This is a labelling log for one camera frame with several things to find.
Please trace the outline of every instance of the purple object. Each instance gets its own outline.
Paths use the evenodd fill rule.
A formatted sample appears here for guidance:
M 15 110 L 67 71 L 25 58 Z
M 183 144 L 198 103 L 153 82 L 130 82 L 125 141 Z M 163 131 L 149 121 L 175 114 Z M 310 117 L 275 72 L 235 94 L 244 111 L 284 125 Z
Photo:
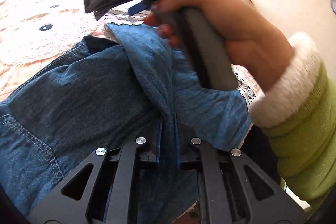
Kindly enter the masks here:
M 330 5 L 336 15 L 336 0 L 331 0 Z

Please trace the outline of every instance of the silver screw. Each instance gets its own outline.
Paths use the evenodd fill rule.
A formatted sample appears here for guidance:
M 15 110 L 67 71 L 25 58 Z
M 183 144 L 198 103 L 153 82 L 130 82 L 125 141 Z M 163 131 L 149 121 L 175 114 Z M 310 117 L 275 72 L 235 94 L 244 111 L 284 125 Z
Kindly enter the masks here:
M 242 154 L 242 152 L 241 152 L 241 150 L 240 149 L 238 149 L 238 148 L 234 148 L 234 149 L 232 149 L 231 150 L 231 154 L 233 155 L 233 156 L 240 156 L 241 154 Z
M 139 137 L 135 140 L 137 142 L 137 144 L 143 144 L 145 143 L 147 140 L 145 137 Z
M 106 149 L 103 148 L 103 147 L 100 147 L 100 148 L 97 148 L 97 149 L 96 149 L 96 154 L 97 154 L 98 156 L 103 156 L 103 155 L 105 155 L 105 153 L 106 153 Z
M 192 138 L 191 143 L 192 144 L 201 144 L 202 140 L 200 138 Z

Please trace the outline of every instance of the seam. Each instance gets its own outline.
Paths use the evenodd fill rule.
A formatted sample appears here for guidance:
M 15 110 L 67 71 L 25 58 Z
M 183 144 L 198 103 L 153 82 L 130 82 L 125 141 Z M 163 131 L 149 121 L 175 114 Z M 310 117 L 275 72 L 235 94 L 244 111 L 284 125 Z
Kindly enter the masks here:
M 24 132 L 22 132 L 13 122 L 11 121 L 6 121 L 6 122 L 3 122 L 3 123 L 0 123 L 0 126 L 2 126 L 3 124 L 5 123 L 10 123 L 13 127 L 15 127 L 23 136 L 25 136 L 29 141 L 31 141 L 38 149 L 40 149 L 41 151 L 43 151 L 47 158 L 49 159 L 49 163 L 55 173 L 55 176 L 56 176 L 56 179 L 58 181 L 61 181 L 63 178 L 64 178 L 64 175 L 63 175 L 63 172 L 61 171 L 60 169 L 60 166 L 55 158 L 55 155 L 53 154 L 51 148 L 46 144 L 44 143 L 43 141 L 41 141 L 39 138 L 37 138 L 35 135 L 33 135 L 32 133 L 30 133 L 27 129 L 25 129 L 23 126 L 20 126 L 24 131 L 26 131 L 27 134 L 31 135 L 31 137 L 35 138 L 40 144 L 42 144 L 43 146 L 45 146 L 47 148 L 47 151 L 44 151 L 37 143 L 35 143 L 32 139 L 30 139 Z M 55 170 L 55 166 L 58 168 L 58 173 L 60 173 L 60 178 L 58 178 L 58 175 L 56 173 L 56 170 Z
M 32 76 L 31 78 L 29 78 L 26 82 L 24 82 L 22 85 L 20 85 L 16 90 L 14 90 L 3 102 L 0 103 L 0 105 L 4 105 L 7 103 L 8 100 L 10 100 L 11 97 L 13 97 L 17 92 L 19 92 L 21 89 L 23 89 L 27 84 L 29 84 L 31 81 L 33 81 L 34 79 L 36 79 L 37 77 L 39 77 L 42 73 L 44 73 L 47 69 L 49 69 L 50 67 L 54 66 L 54 65 L 62 65 L 64 64 L 69 58 L 73 57 L 75 54 L 79 53 L 82 48 L 84 47 L 84 44 L 81 44 L 73 49 L 71 49 L 70 51 L 66 52 L 64 55 L 60 56 L 59 58 L 56 58 L 54 61 L 52 61 L 49 65 L 47 65 L 46 67 L 44 67 L 42 70 L 40 70 L 37 74 L 35 74 L 34 76 Z

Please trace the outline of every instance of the white fluffy cuff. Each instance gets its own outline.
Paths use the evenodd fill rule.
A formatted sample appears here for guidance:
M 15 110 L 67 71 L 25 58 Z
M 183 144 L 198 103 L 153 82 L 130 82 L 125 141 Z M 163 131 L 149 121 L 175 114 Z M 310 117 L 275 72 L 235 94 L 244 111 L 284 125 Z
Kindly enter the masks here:
M 297 112 L 313 90 L 321 57 L 314 41 L 306 33 L 296 33 L 289 39 L 295 56 L 275 85 L 261 92 L 249 108 L 252 122 L 262 128 L 272 128 Z

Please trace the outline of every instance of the hand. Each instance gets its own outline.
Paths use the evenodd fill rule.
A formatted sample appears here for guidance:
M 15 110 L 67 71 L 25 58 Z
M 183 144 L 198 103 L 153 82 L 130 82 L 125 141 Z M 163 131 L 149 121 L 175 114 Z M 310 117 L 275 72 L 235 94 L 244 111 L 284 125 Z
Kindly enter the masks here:
M 159 0 L 156 10 L 173 12 L 194 6 L 226 39 L 224 44 L 231 63 L 246 67 L 264 92 L 281 77 L 294 56 L 294 49 L 283 33 L 242 0 Z M 154 14 L 144 22 L 158 26 Z M 172 28 L 163 24 L 159 34 L 169 39 L 172 47 L 179 44 Z

